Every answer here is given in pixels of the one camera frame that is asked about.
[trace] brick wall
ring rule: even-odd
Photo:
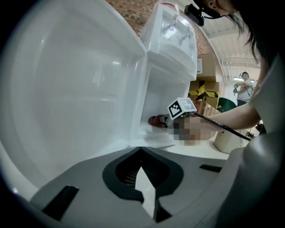
[[[125,18],[138,36],[141,35],[142,29],[147,22],[147,19],[151,15],[156,1],[157,0],[106,0],[106,2],[113,6],[114,9],[116,9],[118,13]],[[188,21],[195,30],[198,55],[214,53],[210,43],[207,41],[207,38],[204,36],[198,26],[193,21]],[[218,64],[218,61],[216,62],[216,79],[218,82],[220,82],[220,96],[223,97],[225,92],[225,84],[222,70]]]

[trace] white ceiling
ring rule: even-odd
[[[187,4],[196,4],[193,0],[176,0],[179,8],[183,10]],[[199,27],[207,37],[214,49],[225,82],[233,81],[240,73],[247,71],[252,80],[259,77],[260,64],[254,59],[250,45],[245,45],[247,33],[239,35],[238,28],[226,17],[215,20],[205,19],[203,27]]]

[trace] small brown object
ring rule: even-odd
[[[152,126],[156,126],[159,128],[167,128],[166,123],[160,122],[159,118],[161,118],[164,115],[158,115],[158,116],[152,116],[148,119],[148,123]]]

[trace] white tabletop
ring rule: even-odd
[[[199,141],[195,145],[185,144],[184,141],[175,140],[173,146],[162,147],[161,150],[168,151],[175,154],[187,155],[200,158],[209,159],[224,159],[227,160],[229,154],[220,152],[215,146],[216,135],[211,139]]]

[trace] green object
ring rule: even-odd
[[[221,108],[217,109],[219,112],[226,112],[236,108],[236,104],[227,98],[219,98],[218,107],[219,106],[221,106]]]

